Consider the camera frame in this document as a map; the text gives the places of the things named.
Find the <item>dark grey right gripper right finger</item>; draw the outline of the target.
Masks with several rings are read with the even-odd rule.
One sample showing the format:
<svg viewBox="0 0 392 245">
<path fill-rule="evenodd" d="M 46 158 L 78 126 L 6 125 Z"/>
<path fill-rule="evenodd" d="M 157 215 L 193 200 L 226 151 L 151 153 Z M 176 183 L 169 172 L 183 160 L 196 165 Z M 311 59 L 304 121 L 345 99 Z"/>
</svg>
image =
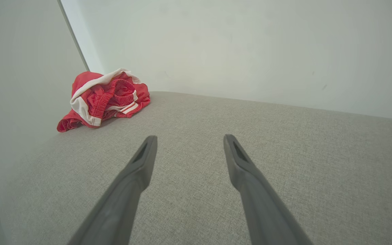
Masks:
<svg viewBox="0 0 392 245">
<path fill-rule="evenodd" d="M 312 242 L 249 158 L 238 140 L 224 136 L 230 181 L 240 193 L 253 245 L 311 245 Z"/>
</svg>

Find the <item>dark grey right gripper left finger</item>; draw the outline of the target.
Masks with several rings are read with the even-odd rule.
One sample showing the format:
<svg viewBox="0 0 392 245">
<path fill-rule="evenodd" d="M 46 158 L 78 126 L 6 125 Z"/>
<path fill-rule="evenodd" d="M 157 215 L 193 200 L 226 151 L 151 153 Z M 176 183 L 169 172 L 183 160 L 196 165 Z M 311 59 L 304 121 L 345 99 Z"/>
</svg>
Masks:
<svg viewBox="0 0 392 245">
<path fill-rule="evenodd" d="M 127 245 L 141 193 L 149 186 L 158 139 L 148 136 L 72 236 L 70 245 Z"/>
</svg>

